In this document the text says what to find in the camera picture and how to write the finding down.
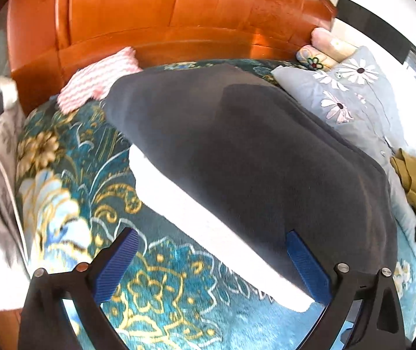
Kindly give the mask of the black and white fleece jacket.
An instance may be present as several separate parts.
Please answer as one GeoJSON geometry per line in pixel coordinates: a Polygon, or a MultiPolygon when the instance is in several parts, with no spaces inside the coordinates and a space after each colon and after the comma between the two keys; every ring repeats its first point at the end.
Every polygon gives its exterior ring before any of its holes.
{"type": "Polygon", "coordinates": [[[327,304],[334,268],[393,269],[382,167],[287,93],[229,65],[119,78],[103,109],[138,197],[282,306],[327,304]]]}

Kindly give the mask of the teal floral bed blanket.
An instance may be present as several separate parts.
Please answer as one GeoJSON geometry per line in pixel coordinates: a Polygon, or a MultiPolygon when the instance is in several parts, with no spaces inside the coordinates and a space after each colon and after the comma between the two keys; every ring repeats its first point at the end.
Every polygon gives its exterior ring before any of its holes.
{"type": "Polygon", "coordinates": [[[16,199],[31,267],[67,272],[133,227],[138,253],[102,305],[128,348],[296,348],[322,307],[283,307],[144,205],[129,148],[96,101],[63,114],[50,99],[29,114],[16,199]]]}

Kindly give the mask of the light blue floral duvet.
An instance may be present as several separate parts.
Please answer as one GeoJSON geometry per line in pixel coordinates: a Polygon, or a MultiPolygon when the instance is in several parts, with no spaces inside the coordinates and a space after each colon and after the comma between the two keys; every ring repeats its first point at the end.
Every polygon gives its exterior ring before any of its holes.
{"type": "Polygon", "coordinates": [[[371,51],[358,48],[328,72],[279,66],[272,75],[304,108],[384,169],[394,217],[406,237],[413,240],[416,215],[390,164],[391,156],[405,148],[406,141],[390,82],[371,51]]]}

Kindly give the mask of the pink checkered cloth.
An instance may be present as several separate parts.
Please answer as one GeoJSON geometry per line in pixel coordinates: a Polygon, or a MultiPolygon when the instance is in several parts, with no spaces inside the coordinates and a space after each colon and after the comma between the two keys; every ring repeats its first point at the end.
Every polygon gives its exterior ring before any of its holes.
{"type": "Polygon", "coordinates": [[[141,72],[136,51],[126,47],[117,53],[78,70],[57,97],[57,104],[63,114],[77,110],[88,100],[104,99],[111,86],[126,75],[141,72]]]}

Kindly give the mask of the white and black wardrobe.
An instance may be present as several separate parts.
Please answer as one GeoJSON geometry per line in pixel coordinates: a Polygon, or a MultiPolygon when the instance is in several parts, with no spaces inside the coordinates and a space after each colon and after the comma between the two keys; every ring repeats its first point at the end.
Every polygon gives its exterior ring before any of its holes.
{"type": "Polygon", "coordinates": [[[390,71],[404,132],[416,150],[416,46],[370,10],[351,0],[338,0],[338,21],[344,29],[355,29],[377,46],[385,67],[399,62],[390,71]]]}

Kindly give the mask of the pink floral pillow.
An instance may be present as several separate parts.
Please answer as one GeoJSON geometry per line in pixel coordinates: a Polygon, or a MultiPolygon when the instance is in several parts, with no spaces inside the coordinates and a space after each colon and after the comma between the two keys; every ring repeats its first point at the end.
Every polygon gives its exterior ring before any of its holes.
{"type": "Polygon", "coordinates": [[[311,32],[311,45],[336,62],[343,62],[357,51],[355,46],[339,39],[324,28],[315,28],[311,32]]]}

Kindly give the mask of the orange wooden headboard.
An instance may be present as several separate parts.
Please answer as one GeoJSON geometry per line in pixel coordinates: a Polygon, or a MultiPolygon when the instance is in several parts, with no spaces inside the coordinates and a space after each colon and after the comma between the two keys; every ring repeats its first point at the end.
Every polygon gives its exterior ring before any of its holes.
{"type": "Polygon", "coordinates": [[[30,112],[77,70],[124,47],[141,67],[288,60],[336,14],[330,0],[9,0],[9,65],[30,112]]]}

